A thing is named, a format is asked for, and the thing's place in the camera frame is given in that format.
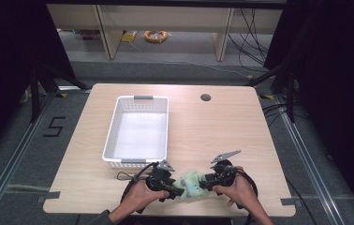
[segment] light green cloth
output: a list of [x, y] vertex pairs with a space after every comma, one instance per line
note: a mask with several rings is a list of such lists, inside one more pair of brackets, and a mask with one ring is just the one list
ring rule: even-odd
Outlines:
[[179, 180], [176, 180], [173, 185], [176, 188], [184, 189], [184, 193], [180, 196], [181, 199], [198, 198], [207, 192], [206, 189], [199, 186], [199, 181], [206, 181], [204, 174], [190, 171]]

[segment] black curtain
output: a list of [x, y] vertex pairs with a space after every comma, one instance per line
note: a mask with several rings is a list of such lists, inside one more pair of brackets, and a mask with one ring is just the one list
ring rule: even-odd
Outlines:
[[[52, 65], [74, 78], [46, 5], [41, 1], [0, 0], [0, 135], [38, 63]], [[39, 77], [52, 79], [42, 70], [37, 70]]]
[[[326, 13], [296, 71], [312, 121], [354, 194], [354, 1], [324, 0]], [[281, 63], [301, 12], [283, 12], [266, 65]]]

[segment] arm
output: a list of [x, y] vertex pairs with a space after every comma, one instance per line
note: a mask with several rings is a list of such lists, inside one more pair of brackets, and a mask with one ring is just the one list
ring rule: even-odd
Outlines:
[[245, 208], [260, 225], [272, 225], [273, 222], [268, 217], [249, 182], [240, 174], [236, 174], [235, 181], [230, 187], [214, 186], [213, 191], [225, 194], [229, 197], [227, 207], [237, 203]]
[[167, 198], [168, 196], [169, 193], [164, 190], [151, 191], [145, 184], [145, 181], [140, 180], [129, 190], [121, 204], [108, 214], [108, 219], [104, 219], [107, 212], [104, 211], [89, 224], [99, 224], [97, 223], [99, 221], [102, 221], [101, 224], [104, 225], [118, 224], [133, 212], [146, 207], [149, 203], [158, 199]]

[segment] white basket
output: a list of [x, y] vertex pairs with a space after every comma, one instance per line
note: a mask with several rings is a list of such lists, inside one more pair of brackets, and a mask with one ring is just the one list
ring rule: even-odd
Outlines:
[[142, 168], [166, 159], [169, 99], [118, 97], [102, 158], [112, 168]]

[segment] yellow object on shelf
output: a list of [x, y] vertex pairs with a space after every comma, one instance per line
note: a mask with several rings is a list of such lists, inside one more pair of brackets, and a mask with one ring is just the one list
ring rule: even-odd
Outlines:
[[133, 42], [134, 38], [136, 38], [137, 31], [126, 31], [121, 38], [121, 41], [124, 42]]

